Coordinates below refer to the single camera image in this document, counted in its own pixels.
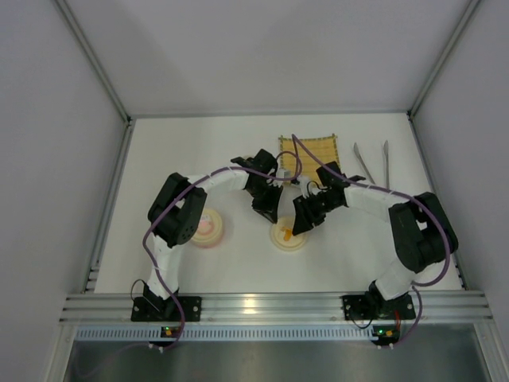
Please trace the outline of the cream lid with orange handle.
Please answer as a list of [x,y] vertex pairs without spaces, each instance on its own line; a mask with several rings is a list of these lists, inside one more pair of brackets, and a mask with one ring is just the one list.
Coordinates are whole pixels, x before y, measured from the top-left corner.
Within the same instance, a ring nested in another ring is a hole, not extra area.
[[270,229],[270,240],[281,251],[294,252],[302,249],[308,239],[306,233],[293,234],[294,217],[282,216]]

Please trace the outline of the metal tongs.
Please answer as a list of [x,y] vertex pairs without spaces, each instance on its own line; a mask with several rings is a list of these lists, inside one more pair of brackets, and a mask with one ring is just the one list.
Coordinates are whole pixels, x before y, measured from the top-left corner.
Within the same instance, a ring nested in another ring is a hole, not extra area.
[[[359,163],[359,166],[361,167],[365,177],[367,180],[375,184],[375,178],[371,171],[370,166],[368,165],[368,162],[366,161],[366,158],[363,155],[362,150],[360,149],[360,146],[357,142],[353,143],[353,154]],[[382,151],[383,151],[383,175],[384,175],[384,185],[387,189],[390,188],[390,144],[389,141],[386,140],[382,145]]]

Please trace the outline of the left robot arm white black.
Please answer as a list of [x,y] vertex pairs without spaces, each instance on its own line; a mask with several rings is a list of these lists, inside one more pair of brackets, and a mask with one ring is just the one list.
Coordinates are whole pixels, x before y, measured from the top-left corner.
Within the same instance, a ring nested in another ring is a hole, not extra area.
[[176,320],[182,303],[177,299],[179,268],[185,245],[198,232],[208,197],[245,190],[252,208],[269,222],[278,220],[282,182],[290,172],[266,150],[254,157],[237,157],[208,175],[172,173],[148,212],[150,227],[142,240],[152,263],[142,296],[134,299],[132,319],[148,322]]

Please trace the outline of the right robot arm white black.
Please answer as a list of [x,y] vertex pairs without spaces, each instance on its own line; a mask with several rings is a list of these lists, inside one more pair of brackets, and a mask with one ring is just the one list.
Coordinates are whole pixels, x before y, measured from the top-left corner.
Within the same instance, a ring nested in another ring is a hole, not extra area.
[[324,223],[328,213],[350,208],[380,219],[390,227],[394,258],[360,296],[352,296],[348,318],[393,318],[406,306],[419,273],[435,263],[449,265],[458,239],[437,196],[411,196],[371,183],[361,176],[346,177],[337,162],[317,169],[318,188],[305,188],[293,200],[293,234],[309,232]]

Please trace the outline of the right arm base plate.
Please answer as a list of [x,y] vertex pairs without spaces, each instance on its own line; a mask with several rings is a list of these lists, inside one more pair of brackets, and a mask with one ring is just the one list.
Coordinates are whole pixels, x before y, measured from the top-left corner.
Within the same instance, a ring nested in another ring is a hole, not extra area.
[[396,315],[401,320],[416,318],[416,312],[411,296],[404,294],[396,299],[384,300],[372,294],[347,294],[341,297],[344,306],[344,316],[348,321],[395,320]]

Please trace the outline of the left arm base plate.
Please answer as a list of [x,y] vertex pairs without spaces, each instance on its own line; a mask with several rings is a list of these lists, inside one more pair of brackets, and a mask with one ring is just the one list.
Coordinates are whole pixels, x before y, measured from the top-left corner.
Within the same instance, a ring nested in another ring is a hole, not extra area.
[[[200,321],[200,296],[177,296],[177,301],[186,322]],[[181,311],[171,298],[163,299],[158,296],[135,298],[130,316],[132,322],[178,322],[181,318]]]

